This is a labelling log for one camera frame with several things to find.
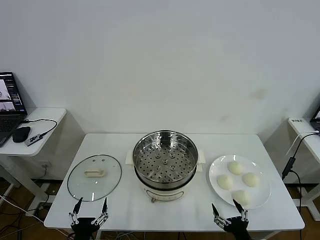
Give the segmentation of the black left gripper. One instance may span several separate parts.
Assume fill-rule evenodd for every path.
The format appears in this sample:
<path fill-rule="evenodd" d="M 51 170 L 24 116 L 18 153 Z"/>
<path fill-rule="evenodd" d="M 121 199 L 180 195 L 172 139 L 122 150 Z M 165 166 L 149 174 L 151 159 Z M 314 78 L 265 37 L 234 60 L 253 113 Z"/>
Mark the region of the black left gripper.
<path fill-rule="evenodd" d="M 72 212 L 68 213 L 71 219 L 70 226 L 73 230 L 75 240 L 94 240 L 94 233 L 97 232 L 100 229 L 100 226 L 102 226 L 109 218 L 108 198 L 106 197 L 104 199 L 101 214 L 98 217 L 80 217 L 78 219 L 82 200 L 83 197 L 81 197 L 74 205 Z"/>

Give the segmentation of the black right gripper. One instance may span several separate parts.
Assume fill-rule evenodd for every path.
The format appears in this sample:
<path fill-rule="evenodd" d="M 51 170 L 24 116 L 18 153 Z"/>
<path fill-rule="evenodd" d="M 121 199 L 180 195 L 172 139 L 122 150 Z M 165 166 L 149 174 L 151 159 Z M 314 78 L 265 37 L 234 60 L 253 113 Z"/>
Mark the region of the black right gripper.
<path fill-rule="evenodd" d="M 219 214 L 215 205 L 212 203 L 213 221 L 225 232 L 232 233 L 236 240 L 251 240 L 251 236 L 247 231 L 249 224 L 248 210 L 244 209 L 235 199 L 233 199 L 233 203 L 240 213 L 240 216 L 226 219 Z"/>

